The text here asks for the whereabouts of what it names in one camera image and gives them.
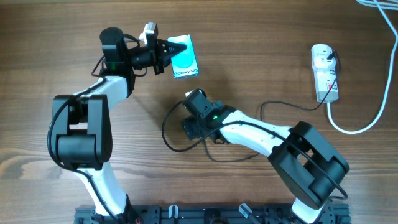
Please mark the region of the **blue screen Galaxy smartphone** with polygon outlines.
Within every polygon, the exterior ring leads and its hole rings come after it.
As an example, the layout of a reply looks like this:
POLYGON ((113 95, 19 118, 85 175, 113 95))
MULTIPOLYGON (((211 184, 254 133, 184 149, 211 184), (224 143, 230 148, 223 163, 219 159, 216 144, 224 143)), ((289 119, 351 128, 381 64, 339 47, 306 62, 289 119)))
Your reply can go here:
POLYGON ((195 77, 199 74, 193 42, 190 34, 169 37, 169 42, 184 44, 187 48, 171 58, 174 78, 195 77))

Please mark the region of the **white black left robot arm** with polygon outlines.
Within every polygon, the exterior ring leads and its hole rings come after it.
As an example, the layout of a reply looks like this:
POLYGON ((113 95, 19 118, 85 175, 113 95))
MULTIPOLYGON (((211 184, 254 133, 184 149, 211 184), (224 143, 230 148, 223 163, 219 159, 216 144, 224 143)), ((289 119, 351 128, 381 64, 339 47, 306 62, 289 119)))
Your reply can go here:
POLYGON ((177 55, 193 56, 189 35, 158 38, 157 25, 149 22, 138 38, 118 27, 103 30, 99 39, 103 56, 95 66, 98 81, 73 95, 53 99, 47 150, 60 168, 75 173, 84 183, 95 207, 92 222, 130 223, 134 212, 110 164, 113 150, 110 110, 134 90, 135 70, 152 67, 164 72, 177 55))

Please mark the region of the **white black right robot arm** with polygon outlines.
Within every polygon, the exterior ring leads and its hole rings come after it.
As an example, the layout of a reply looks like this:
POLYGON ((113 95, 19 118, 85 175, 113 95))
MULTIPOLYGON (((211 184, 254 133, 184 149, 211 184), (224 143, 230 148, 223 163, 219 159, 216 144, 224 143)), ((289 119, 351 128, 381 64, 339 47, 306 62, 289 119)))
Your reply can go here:
POLYGON ((200 88, 186 93, 182 104, 190 113, 182 122, 189 139, 242 145, 266 156, 295 196, 292 213, 302 223, 320 218, 349 172, 348 162, 309 123, 265 123, 220 101, 211 102, 200 88))

